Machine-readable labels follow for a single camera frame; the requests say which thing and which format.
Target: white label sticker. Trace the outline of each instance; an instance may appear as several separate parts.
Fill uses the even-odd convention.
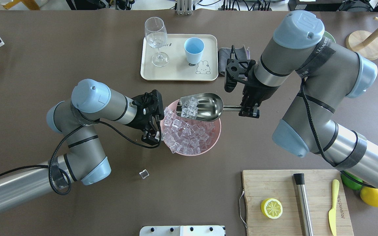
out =
[[[306,9],[306,6],[307,4],[298,4],[297,6],[295,6],[294,10],[304,10]]]

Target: yellow knife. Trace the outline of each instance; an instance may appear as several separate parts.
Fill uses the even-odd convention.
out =
[[[332,209],[329,210],[329,226],[333,236],[336,236],[336,201],[338,200],[339,180],[332,181]]]

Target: robotic arm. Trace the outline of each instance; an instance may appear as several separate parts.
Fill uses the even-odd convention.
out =
[[[323,23],[312,13],[290,12],[259,62],[233,57],[227,61],[225,90],[233,91],[237,82],[244,84],[239,115],[258,118],[261,102],[295,70],[303,80],[302,89],[280,120],[274,142],[298,157],[323,150],[336,169],[378,188],[378,146],[331,120],[344,97],[356,98],[373,84],[377,66],[323,33]]]
[[[69,152],[49,161],[51,172],[48,168],[31,168],[0,179],[0,213],[52,190],[64,194],[58,190],[69,184],[61,172],[84,185],[106,178],[111,168],[93,127],[102,123],[100,118],[141,130],[141,140],[155,148],[160,140],[153,119],[159,129],[159,121],[164,118],[161,94],[153,90],[131,99],[92,79],[80,81],[72,98],[58,103],[47,115],[49,127],[65,136]]]

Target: wooden cutting board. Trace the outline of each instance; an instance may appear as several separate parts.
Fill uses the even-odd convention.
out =
[[[315,236],[331,236],[328,211],[332,208],[332,181],[338,179],[336,232],[353,236],[351,219],[341,176],[337,170],[244,170],[243,187],[246,199],[248,236],[302,236],[301,210],[297,206],[293,174],[304,173],[306,194]],[[261,202],[276,198],[282,203],[282,216],[272,220],[261,212]]]

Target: glass stem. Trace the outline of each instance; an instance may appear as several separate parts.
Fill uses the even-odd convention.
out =
[[[158,48],[158,56],[157,56],[159,59],[162,59],[162,55],[161,55],[161,52],[160,52],[160,48]]]

